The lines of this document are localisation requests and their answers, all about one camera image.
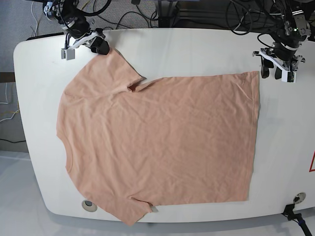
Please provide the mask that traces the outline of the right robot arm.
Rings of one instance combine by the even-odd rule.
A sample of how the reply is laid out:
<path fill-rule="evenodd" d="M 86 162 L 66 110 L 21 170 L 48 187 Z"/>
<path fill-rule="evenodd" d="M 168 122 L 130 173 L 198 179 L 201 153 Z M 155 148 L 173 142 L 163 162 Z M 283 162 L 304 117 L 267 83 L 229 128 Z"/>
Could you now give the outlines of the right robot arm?
<path fill-rule="evenodd" d="M 107 55 L 110 51 L 108 42 L 101 28 L 92 29 L 87 17 L 97 16 L 104 12 L 111 1 L 96 12 L 85 12 L 77 8 L 77 0 L 44 0 L 43 13 L 50 20 L 57 20 L 61 28 L 66 31 L 61 58 L 75 59 L 75 49 L 86 46 L 92 53 Z"/>

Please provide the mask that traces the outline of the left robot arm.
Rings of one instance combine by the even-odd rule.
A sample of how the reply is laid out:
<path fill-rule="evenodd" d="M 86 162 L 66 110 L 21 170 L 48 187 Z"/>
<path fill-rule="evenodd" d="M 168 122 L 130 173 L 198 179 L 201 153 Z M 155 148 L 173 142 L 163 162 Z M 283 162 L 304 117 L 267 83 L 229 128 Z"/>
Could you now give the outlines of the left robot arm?
<path fill-rule="evenodd" d="M 309 22 L 313 4 L 310 0 L 275 0 L 274 7 L 280 12 L 280 17 L 273 17 L 259 0 L 255 3 L 266 18 L 275 23 L 274 29 L 257 36 L 257 40 L 265 47 L 252 53 L 261 59 L 261 77 L 268 78 L 270 69 L 275 68 L 276 80 L 295 83 L 298 66 L 305 62 L 305 58 L 296 55 L 296 52 L 314 31 Z"/>

